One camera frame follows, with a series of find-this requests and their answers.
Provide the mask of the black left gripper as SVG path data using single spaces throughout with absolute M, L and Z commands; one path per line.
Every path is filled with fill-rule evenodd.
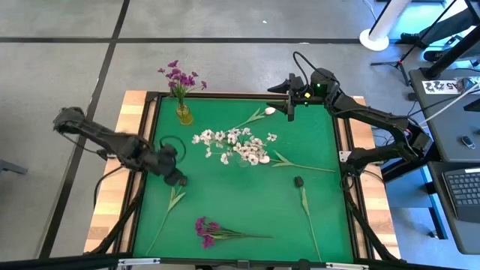
M 157 176 L 163 176 L 169 186 L 174 186 L 177 181 L 184 179 L 185 175 L 176 168 L 177 150 L 170 144 L 160 146 L 160 150 L 153 154 L 149 169 Z

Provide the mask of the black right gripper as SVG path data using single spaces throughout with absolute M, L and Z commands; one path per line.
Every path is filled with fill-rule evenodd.
M 285 79 L 279 85 L 272 86 L 267 89 L 268 92 L 276 94 L 288 94 L 288 100 L 267 102 L 268 107 L 272 107 L 282 113 L 286 113 L 288 121 L 292 122 L 295 118 L 295 108 L 297 105 L 306 107 L 310 104 L 310 89 L 305 85 L 300 76 L 294 73 L 289 74 L 289 78 Z

